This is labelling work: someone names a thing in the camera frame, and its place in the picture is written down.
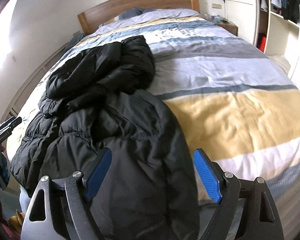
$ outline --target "striped duvet cover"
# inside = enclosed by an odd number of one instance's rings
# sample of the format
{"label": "striped duvet cover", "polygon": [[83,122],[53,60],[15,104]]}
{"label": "striped duvet cover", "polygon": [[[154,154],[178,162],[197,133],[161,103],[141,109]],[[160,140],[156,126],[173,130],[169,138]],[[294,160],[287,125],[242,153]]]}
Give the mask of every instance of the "striped duvet cover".
{"label": "striped duvet cover", "polygon": [[[144,35],[156,62],[149,92],[176,115],[193,153],[202,148],[238,178],[265,178],[278,199],[300,175],[300,92],[261,51],[192,10],[162,10],[106,25],[43,77],[8,139],[11,160],[49,75],[79,51]],[[199,200],[208,199],[197,176]]]}

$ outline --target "nightstand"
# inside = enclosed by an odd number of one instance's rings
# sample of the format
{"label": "nightstand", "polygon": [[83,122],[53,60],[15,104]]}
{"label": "nightstand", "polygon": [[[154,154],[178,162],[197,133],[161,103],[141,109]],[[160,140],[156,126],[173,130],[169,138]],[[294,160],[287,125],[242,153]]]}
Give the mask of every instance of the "nightstand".
{"label": "nightstand", "polygon": [[232,33],[235,36],[238,36],[238,27],[234,24],[231,24],[229,22],[216,22],[215,20],[208,20],[210,22],[213,22],[215,25],[218,25],[222,28],[224,28],[225,30],[227,30],[228,32]]}

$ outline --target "wardrobe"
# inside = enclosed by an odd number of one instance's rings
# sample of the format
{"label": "wardrobe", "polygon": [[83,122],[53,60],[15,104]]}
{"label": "wardrobe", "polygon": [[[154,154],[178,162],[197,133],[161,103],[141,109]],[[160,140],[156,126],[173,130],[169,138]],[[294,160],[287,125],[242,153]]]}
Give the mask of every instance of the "wardrobe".
{"label": "wardrobe", "polygon": [[300,90],[300,6],[296,6],[299,19],[291,20],[271,0],[225,0],[225,17],[238,26],[239,37],[258,48],[263,37],[261,50]]}

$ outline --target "jacket sleeve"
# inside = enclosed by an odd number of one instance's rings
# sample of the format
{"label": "jacket sleeve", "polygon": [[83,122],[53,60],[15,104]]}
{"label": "jacket sleeve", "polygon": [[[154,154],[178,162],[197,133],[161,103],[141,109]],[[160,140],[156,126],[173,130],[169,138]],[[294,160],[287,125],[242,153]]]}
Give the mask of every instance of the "jacket sleeve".
{"label": "jacket sleeve", "polygon": [[178,120],[169,107],[151,98],[146,100],[151,101],[160,118],[159,138],[155,146],[158,147],[156,154],[163,160],[162,168],[166,177],[167,217],[171,219],[171,227],[178,239],[197,240],[199,205],[189,148]]}
{"label": "jacket sleeve", "polygon": [[154,58],[143,36],[122,41],[119,67],[97,83],[111,91],[132,94],[137,89],[147,89],[154,74]]}

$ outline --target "wooden headboard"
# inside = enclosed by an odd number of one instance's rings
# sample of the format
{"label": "wooden headboard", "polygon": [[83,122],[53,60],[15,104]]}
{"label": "wooden headboard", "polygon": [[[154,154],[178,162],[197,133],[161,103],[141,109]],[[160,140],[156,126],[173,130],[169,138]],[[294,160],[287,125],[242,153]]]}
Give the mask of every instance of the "wooden headboard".
{"label": "wooden headboard", "polygon": [[109,0],[78,15],[84,34],[91,34],[104,23],[132,8],[189,8],[200,12],[199,0]]}

